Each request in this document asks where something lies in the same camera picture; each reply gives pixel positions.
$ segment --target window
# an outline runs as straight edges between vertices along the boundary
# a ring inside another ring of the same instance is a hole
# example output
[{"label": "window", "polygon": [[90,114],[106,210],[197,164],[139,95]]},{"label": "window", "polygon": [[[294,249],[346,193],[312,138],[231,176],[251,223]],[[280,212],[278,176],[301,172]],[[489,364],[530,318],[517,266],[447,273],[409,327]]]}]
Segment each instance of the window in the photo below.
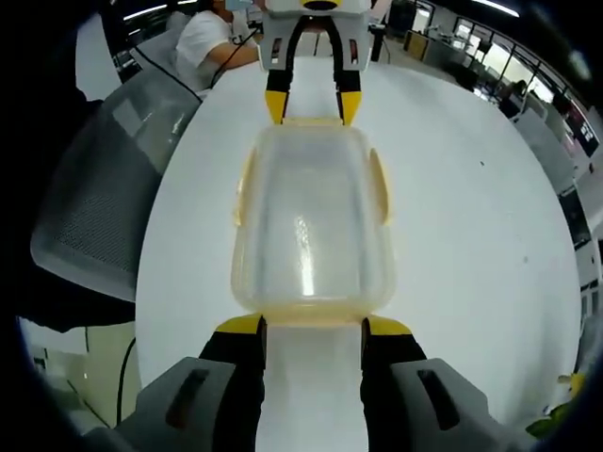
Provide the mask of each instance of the window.
[{"label": "window", "polygon": [[466,21],[465,19],[459,19],[454,35],[461,39],[454,40],[452,46],[457,49],[465,49],[466,40],[469,40],[469,35],[471,34],[471,28],[473,28],[472,22]]},{"label": "window", "polygon": [[538,58],[528,52],[523,47],[517,45],[515,47],[514,53],[517,55],[517,58],[521,59],[524,62],[526,66],[532,66],[532,68],[534,69],[536,68],[536,66],[538,66]]},{"label": "window", "polygon": [[522,58],[516,51],[513,51],[509,64],[502,75],[502,83],[509,85],[510,83],[523,80],[526,85],[530,82],[534,75],[534,67],[527,60]]},{"label": "window", "polygon": [[534,91],[536,95],[547,104],[553,102],[553,92],[548,88],[545,82],[538,75],[532,78],[528,85],[528,91]]},{"label": "window", "polygon": [[499,35],[494,35],[492,47],[483,58],[482,64],[485,70],[496,80],[500,78],[505,66],[507,66],[507,61],[511,57],[511,49],[513,49],[512,42]]},{"label": "window", "polygon": [[427,28],[430,23],[432,13],[433,7],[431,5],[418,3],[412,30],[419,33],[425,32],[425,28]]},{"label": "window", "polygon": [[479,50],[480,44],[482,42],[490,42],[492,40],[492,35],[493,33],[491,30],[476,24],[471,31],[471,36],[469,36],[469,46],[465,50],[471,56],[482,60],[484,58],[484,53]]},{"label": "window", "polygon": [[565,89],[565,84],[562,82],[561,78],[559,78],[553,71],[551,71],[547,65],[542,64],[540,66],[540,71],[543,73],[544,77],[546,77],[552,84],[558,87],[559,91],[563,91]]}]

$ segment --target transparent plastic box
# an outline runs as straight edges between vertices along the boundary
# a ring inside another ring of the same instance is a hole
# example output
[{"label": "transparent plastic box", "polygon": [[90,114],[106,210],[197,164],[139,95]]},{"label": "transparent plastic box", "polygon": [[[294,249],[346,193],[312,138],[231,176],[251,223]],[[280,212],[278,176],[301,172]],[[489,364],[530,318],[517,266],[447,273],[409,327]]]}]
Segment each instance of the transparent plastic box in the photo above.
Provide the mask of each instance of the transparent plastic box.
[{"label": "transparent plastic box", "polygon": [[359,130],[271,126],[239,185],[236,299],[272,323],[364,318],[394,288],[387,211],[378,155]]}]

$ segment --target white shirt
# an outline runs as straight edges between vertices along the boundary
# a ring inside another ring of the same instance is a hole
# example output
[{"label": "white shirt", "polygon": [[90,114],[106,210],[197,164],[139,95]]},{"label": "white shirt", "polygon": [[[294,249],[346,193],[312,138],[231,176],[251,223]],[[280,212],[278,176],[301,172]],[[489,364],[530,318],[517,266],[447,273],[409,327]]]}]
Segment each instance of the white shirt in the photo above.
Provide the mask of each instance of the white shirt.
[{"label": "white shirt", "polygon": [[[220,65],[207,58],[207,54],[220,44],[240,44],[249,37],[244,13],[233,13],[231,24],[211,11],[196,14],[187,24],[176,45],[175,69],[180,78],[197,94],[208,89]],[[245,45],[257,46],[251,39]]]}]

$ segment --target office chair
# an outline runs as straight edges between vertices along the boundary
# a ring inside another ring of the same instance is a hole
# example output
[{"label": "office chair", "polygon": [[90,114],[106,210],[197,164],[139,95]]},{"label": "office chair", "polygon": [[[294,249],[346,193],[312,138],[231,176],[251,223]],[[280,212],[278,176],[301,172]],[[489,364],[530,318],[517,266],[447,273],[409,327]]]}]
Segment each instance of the office chair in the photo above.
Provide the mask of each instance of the office chair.
[{"label": "office chair", "polygon": [[156,69],[114,91],[58,163],[31,237],[35,264],[134,301],[155,194],[197,106]]}]

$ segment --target white table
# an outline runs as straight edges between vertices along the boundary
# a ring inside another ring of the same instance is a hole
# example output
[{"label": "white table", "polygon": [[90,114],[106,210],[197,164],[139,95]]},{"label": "white table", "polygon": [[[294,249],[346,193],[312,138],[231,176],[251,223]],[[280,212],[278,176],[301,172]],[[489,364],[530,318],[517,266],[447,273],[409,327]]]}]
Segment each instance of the white table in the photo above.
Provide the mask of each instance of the white table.
[{"label": "white table", "polygon": [[[298,58],[287,116],[337,116],[329,59]],[[231,294],[236,185],[270,124],[266,74],[228,72],[192,119],[157,194],[142,250],[142,384],[197,356]],[[495,107],[442,80],[371,65],[354,126],[380,153],[391,195],[397,290],[377,314],[408,325],[513,423],[574,365],[579,280],[562,209]]]}]

